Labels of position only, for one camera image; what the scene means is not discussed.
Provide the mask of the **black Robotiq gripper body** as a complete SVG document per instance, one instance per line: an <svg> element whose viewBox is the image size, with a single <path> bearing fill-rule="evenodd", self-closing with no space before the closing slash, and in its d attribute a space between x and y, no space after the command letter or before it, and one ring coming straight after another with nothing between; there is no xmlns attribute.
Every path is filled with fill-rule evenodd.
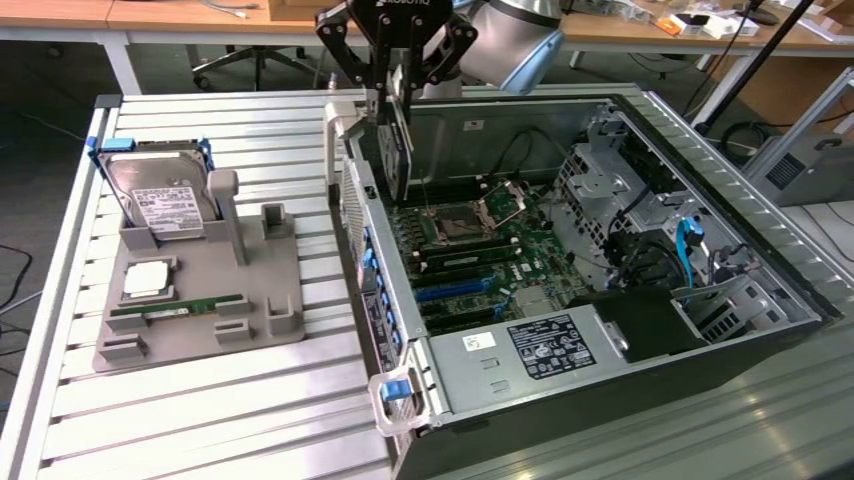
<svg viewBox="0 0 854 480"><path fill-rule="evenodd" d="M424 44L450 18L448 0L346 1L346 11L372 46Z"/></svg>

